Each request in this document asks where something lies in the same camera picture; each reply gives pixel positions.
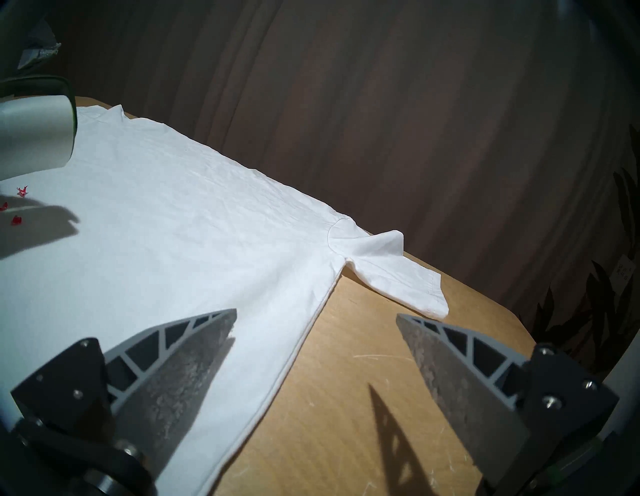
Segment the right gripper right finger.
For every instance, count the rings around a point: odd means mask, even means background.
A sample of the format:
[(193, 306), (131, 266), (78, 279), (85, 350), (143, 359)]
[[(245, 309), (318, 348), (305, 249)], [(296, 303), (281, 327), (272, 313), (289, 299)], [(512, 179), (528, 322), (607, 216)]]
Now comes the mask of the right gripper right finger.
[(567, 489), (602, 449), (619, 397), (555, 345), (527, 358), (471, 329), (403, 313), (396, 325), (478, 489)]

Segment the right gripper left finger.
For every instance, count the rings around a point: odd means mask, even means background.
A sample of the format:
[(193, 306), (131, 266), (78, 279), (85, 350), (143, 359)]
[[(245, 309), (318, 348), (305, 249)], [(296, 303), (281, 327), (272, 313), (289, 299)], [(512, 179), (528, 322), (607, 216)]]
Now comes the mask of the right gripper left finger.
[(145, 329), (108, 351), (82, 338), (11, 390), (25, 419), (92, 442), (126, 440), (163, 471), (234, 343), (229, 308)]

